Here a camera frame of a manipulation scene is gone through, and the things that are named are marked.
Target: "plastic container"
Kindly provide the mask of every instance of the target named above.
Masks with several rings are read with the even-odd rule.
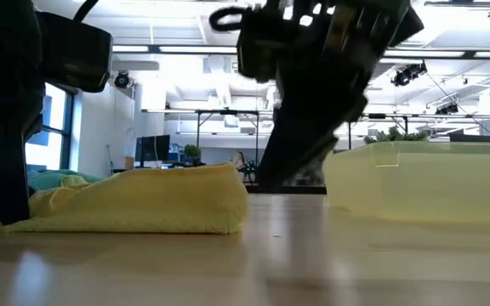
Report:
[[[490,143],[385,142],[329,155],[330,206],[404,222],[490,224]]]

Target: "desk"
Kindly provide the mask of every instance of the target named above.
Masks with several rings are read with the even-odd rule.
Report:
[[[490,229],[251,195],[240,235],[0,235],[0,305],[490,306]]]

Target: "green plant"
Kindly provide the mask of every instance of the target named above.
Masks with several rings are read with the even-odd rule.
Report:
[[[398,127],[394,126],[389,128],[389,133],[379,132],[376,138],[366,136],[364,137],[364,142],[369,145],[376,142],[383,141],[426,141],[429,135],[425,132],[421,133],[400,133]]]
[[[185,156],[192,160],[196,160],[202,157],[202,151],[193,144],[187,144],[185,145]]]

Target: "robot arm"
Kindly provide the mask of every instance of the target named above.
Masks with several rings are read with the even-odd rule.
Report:
[[[86,92],[105,86],[112,37],[81,22],[96,3],[86,0],[74,20],[35,12],[31,0],[0,10],[0,186],[8,186],[0,190],[3,224],[29,218],[24,144],[42,124],[44,82]],[[301,25],[318,3],[320,14]],[[422,29],[409,0],[294,0],[290,20],[283,9],[268,0],[263,8],[224,8],[210,18],[216,31],[241,30],[239,71],[259,82],[276,80],[282,96],[257,176],[266,189],[333,149],[334,129],[357,120],[366,106],[362,93],[384,51]],[[220,24],[228,14],[242,20]]]
[[[312,14],[317,4],[321,10]],[[290,20],[283,9],[268,0],[263,8],[223,8],[209,20],[216,31],[241,30],[240,73],[276,80],[282,96],[257,177],[265,189],[333,150],[333,131],[362,114],[363,92],[385,50],[423,29],[409,0],[296,0]],[[229,14],[242,19],[220,24]],[[309,25],[300,24],[305,15]]]

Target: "yellow cloth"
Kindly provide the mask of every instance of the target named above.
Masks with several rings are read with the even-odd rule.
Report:
[[[247,198],[230,164],[138,169],[37,192],[31,218],[0,231],[231,234],[247,216]]]
[[[61,179],[63,187],[75,186],[78,184],[87,184],[88,182],[80,175],[67,175]]]

